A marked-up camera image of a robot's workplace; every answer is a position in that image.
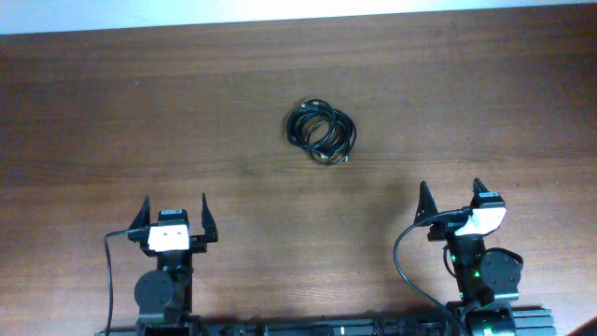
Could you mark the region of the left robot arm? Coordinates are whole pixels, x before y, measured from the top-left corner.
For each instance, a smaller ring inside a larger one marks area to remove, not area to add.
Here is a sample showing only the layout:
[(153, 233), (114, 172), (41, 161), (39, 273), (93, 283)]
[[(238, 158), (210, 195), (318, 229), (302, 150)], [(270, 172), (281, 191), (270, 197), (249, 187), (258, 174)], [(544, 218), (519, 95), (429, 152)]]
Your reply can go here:
[(205, 196), (201, 197), (202, 234), (190, 233), (185, 209), (159, 212), (150, 220), (150, 200), (143, 205), (129, 227), (128, 239), (157, 261), (156, 269), (142, 275), (134, 288), (139, 307), (135, 324), (138, 335), (200, 335), (201, 322), (192, 318), (192, 258), (218, 241), (215, 220)]

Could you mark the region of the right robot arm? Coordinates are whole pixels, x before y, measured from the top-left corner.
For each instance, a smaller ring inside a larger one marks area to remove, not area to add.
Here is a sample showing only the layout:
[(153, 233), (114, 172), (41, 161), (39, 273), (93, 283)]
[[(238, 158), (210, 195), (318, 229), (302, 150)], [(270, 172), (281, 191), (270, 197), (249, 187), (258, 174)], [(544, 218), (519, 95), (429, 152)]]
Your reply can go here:
[(448, 305), (470, 335), (515, 335), (510, 303), (520, 296), (523, 258), (500, 247), (488, 248), (484, 239), (500, 227), (507, 212), (500, 193), (476, 178), (473, 198), (462, 208), (440, 212), (425, 182), (420, 184), (414, 222), (429, 229), (430, 242), (444, 242), (461, 300)]

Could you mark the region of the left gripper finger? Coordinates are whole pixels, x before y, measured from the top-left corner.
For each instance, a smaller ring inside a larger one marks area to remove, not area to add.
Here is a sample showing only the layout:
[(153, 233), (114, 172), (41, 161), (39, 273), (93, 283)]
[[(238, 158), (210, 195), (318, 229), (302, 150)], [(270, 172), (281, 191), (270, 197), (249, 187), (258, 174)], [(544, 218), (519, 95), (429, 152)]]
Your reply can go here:
[(140, 211), (132, 221), (130, 230), (139, 230), (150, 225), (150, 198), (145, 196)]
[(201, 225), (204, 229), (204, 235), (206, 237), (217, 237), (217, 227), (215, 224), (215, 220), (211, 211), (209, 210), (206, 195), (203, 193), (202, 195), (202, 204), (201, 204)]

